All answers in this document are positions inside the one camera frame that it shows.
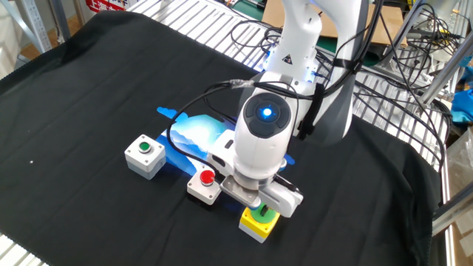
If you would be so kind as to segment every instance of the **logo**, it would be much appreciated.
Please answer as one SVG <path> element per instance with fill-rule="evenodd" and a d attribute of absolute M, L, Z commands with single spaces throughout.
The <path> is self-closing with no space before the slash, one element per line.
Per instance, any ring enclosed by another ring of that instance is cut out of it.
<path fill-rule="evenodd" d="M 293 64 L 293 60 L 290 59 L 290 55 L 286 55 L 285 58 L 282 59 L 285 63 L 288 63 L 288 64 Z"/>

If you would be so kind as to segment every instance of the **yellow base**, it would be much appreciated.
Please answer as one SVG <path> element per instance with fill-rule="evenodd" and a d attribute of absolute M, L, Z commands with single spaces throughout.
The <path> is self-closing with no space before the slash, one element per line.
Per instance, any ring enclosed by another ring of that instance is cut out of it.
<path fill-rule="evenodd" d="M 279 219 L 279 216 L 280 214 L 276 213 L 276 216 L 271 222 L 262 224 L 253 219 L 253 217 L 251 216 L 251 210 L 249 208 L 245 208 L 242 214 L 242 218 L 239 220 L 239 222 L 250 230 L 252 230 L 254 233 L 258 234 L 260 237 L 265 239 L 273 230 L 274 225 L 276 225 Z"/>

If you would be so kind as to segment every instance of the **red button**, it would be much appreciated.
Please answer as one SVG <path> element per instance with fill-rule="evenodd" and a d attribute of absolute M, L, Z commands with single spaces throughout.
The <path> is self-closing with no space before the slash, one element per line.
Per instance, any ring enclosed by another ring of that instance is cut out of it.
<path fill-rule="evenodd" d="M 200 182 L 202 182 L 203 185 L 212 185 L 215 180 L 215 174 L 210 171 L 210 170 L 205 170 L 202 173 L 200 173 Z"/>

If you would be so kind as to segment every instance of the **black cloth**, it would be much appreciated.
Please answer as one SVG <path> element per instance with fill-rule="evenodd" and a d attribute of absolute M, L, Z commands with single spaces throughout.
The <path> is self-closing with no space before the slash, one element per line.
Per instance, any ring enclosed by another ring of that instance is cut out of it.
<path fill-rule="evenodd" d="M 425 263 L 439 176 L 356 117 L 334 146 L 291 143 L 283 176 L 305 199 L 262 245 L 238 229 L 230 197 L 208 211 L 188 200 L 179 169 L 148 181 L 127 168 L 126 147 L 169 124 L 158 106 L 255 74 L 150 18 L 99 13 L 0 81 L 0 231 L 53 265 Z M 211 101 L 235 115 L 239 93 Z"/>

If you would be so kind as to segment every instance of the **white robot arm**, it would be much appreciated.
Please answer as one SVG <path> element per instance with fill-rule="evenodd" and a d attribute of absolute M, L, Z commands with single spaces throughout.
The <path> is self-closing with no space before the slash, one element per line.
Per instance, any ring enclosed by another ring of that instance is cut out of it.
<path fill-rule="evenodd" d="M 316 56 L 316 42 L 322 24 L 310 0 L 283 0 L 285 25 L 279 45 L 272 51 L 266 72 L 258 82 L 278 82 L 288 89 L 290 84 L 300 95 L 314 95 L 316 85 L 308 82 Z M 345 62 L 360 50 L 366 26 L 367 0 L 331 0 L 312 2 L 335 23 L 338 32 L 338 57 Z M 335 66 L 331 81 L 347 71 Z M 309 121 L 311 138 L 322 144 L 334 143 L 347 133 L 352 116 L 354 76 L 342 88 L 323 98 L 319 111 Z M 209 151 L 208 162 L 225 179 L 220 188 L 250 208 L 261 202 L 291 217 L 303 200 L 300 191 L 277 173 L 285 166 L 284 155 L 291 136 L 299 135 L 310 100 L 282 97 L 255 88 L 243 105 L 235 131 L 226 131 Z"/>

